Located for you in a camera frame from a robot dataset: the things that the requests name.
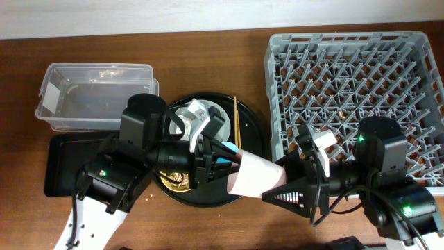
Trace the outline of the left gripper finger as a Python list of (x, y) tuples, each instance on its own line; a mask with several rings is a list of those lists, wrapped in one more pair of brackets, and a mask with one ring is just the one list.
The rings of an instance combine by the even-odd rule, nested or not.
[(241, 163), (241, 157), (218, 140), (204, 137), (204, 165), (214, 165), (218, 158)]
[(240, 166), (232, 163), (215, 164), (210, 167), (210, 172), (206, 175), (207, 181), (215, 181), (217, 179), (235, 174), (240, 170)]

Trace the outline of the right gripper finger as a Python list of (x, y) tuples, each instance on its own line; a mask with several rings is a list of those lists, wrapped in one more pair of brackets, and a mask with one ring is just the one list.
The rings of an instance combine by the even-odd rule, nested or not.
[(262, 194), (262, 201), (293, 213), (309, 212), (309, 183), (298, 178)]
[(304, 168), (304, 163), (302, 162), (298, 152), (288, 153), (287, 155), (276, 160), (274, 163), (285, 168), (286, 170), (302, 170)]

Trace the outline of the blue plastic cup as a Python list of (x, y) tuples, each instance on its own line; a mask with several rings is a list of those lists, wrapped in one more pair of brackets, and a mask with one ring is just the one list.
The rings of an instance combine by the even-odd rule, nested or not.
[(215, 145), (214, 154), (216, 156), (216, 163), (238, 163), (239, 156), (230, 145), (231, 142), (223, 142)]

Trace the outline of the pink plastic cup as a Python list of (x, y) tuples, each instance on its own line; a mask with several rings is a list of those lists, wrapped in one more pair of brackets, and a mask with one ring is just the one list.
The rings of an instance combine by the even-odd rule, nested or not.
[(262, 194), (287, 182), (282, 166), (250, 152), (239, 150), (240, 163), (233, 163), (239, 171), (228, 176), (228, 194), (261, 198)]

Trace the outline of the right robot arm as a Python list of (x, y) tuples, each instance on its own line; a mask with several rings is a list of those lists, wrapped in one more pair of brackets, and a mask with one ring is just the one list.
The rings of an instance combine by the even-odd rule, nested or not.
[(359, 122), (354, 160), (330, 164), (315, 142), (320, 137), (305, 124), (297, 128), (302, 153), (276, 160), (286, 170), (286, 183), (264, 192), (262, 201), (306, 217), (316, 227), (336, 213), (342, 199), (356, 194), (387, 249), (443, 248), (440, 210), (431, 192), (407, 176), (407, 138), (394, 119)]

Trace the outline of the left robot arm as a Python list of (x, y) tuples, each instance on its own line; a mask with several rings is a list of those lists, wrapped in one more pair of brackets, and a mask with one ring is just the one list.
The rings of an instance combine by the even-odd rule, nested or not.
[(184, 122), (162, 98), (129, 98), (119, 132), (109, 135), (74, 175), (72, 209), (57, 249), (103, 249), (153, 175), (186, 174), (195, 189), (239, 171), (240, 153), (214, 137), (225, 123), (222, 114), (195, 99), (188, 109), (196, 123), (184, 141)]

